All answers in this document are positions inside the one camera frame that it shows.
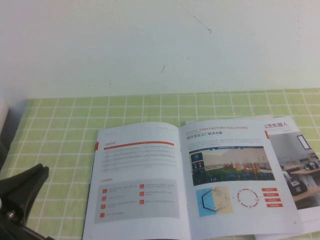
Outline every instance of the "machine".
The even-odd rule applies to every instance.
[[[307,185],[299,178],[290,177],[286,171],[282,171],[282,173],[292,196],[297,196],[308,190]]]
[[[315,170],[319,168],[319,164],[315,161],[306,162],[303,167],[305,170]]]

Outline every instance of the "circular diagram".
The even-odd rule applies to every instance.
[[[236,197],[242,206],[250,209],[256,207],[260,201],[258,195],[249,188],[243,188],[239,190]]]

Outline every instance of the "printed page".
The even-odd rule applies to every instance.
[[[178,128],[136,123],[97,142],[83,239],[190,239]]]
[[[179,129],[193,240],[302,231],[260,122],[208,120]]]
[[[264,121],[283,176],[304,227],[303,234],[320,231],[320,162],[291,117]],[[259,240],[278,240],[300,234],[256,235]]]

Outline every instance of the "green tablecloth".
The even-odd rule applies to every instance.
[[[30,99],[0,178],[16,175],[37,163],[48,166],[49,178],[37,196],[27,225],[56,240],[78,240],[99,129],[148,121],[179,127],[186,121],[265,114],[292,116],[314,151],[320,153],[317,88]],[[298,238],[320,238],[320,232]]]

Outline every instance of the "metal screw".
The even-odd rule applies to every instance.
[[[9,220],[12,220],[15,217],[15,214],[16,214],[15,211],[12,210],[12,211],[8,211],[6,216]]]

